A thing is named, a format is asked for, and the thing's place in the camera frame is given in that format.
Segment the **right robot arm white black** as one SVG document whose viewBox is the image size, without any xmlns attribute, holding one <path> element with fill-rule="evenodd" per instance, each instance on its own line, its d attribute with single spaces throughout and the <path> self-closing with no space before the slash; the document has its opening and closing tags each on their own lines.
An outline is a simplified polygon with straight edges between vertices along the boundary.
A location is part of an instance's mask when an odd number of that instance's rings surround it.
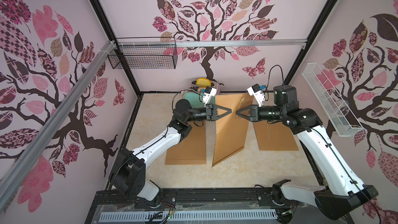
<svg viewBox="0 0 398 224">
<path fill-rule="evenodd" d="M 341 156 L 316 112 L 299 107 L 295 87 L 274 87 L 274 104 L 269 106 L 264 105 L 263 90 L 258 84 L 249 87 L 247 92 L 257 104 L 236 111 L 237 116 L 250 122 L 277 122 L 288 127 L 309 151 L 327 182 L 326 186 L 311 186 L 281 180 L 273 185 L 275 204 L 284 205 L 288 200 L 305 203 L 317 207 L 327 218 L 337 220 L 378 196 L 376 188 L 365 184 Z"/>
</svg>

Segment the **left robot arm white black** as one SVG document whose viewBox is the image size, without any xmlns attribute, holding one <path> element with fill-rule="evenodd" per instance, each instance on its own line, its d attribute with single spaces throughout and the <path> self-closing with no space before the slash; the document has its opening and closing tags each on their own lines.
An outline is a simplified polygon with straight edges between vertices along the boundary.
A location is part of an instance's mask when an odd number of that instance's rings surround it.
<svg viewBox="0 0 398 224">
<path fill-rule="evenodd" d="M 139 197 L 158 205 L 163 198 L 163 190 L 146 179 L 149 166 L 189 135 L 192 130 L 190 122 L 217 121 L 231 113 L 230 108 L 219 105 L 193 108 L 188 100 L 179 100 L 173 109 L 171 122 L 160 135 L 139 148 L 120 149 L 109 175 L 110 186 L 128 200 Z"/>
</svg>

